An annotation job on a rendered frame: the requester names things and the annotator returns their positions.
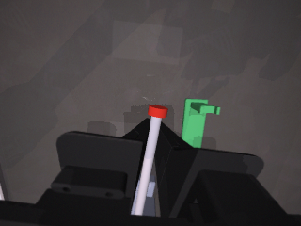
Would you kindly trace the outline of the white tapered pin with red cap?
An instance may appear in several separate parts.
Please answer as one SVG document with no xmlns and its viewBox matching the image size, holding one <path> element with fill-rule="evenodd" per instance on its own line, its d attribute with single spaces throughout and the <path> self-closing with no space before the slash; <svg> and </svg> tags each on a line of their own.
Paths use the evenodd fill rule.
<svg viewBox="0 0 301 226">
<path fill-rule="evenodd" d="M 161 121 L 162 118 L 166 118 L 167 111 L 168 108 L 164 106 L 149 105 L 148 114 L 151 116 L 150 131 L 144 155 L 134 215 L 143 215 Z"/>
</svg>

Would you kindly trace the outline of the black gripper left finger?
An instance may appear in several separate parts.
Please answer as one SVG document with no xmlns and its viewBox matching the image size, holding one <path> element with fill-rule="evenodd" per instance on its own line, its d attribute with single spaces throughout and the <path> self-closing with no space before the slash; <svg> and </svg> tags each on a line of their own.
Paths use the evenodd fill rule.
<svg viewBox="0 0 301 226">
<path fill-rule="evenodd" d="M 61 170 L 77 166 L 127 173 L 124 198 L 131 198 L 131 215 L 135 192 L 146 151 L 151 119 L 146 118 L 122 137 L 71 131 L 56 141 Z"/>
</svg>

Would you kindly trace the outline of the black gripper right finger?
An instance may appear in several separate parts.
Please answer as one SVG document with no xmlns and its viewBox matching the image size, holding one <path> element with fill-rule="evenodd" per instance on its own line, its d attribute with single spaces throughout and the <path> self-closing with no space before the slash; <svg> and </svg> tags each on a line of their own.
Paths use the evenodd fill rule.
<svg viewBox="0 0 301 226">
<path fill-rule="evenodd" d="M 154 160 L 163 218 L 178 215 L 200 170 L 246 173 L 257 178 L 264 166 L 253 154 L 194 148 L 162 122 Z"/>
</svg>

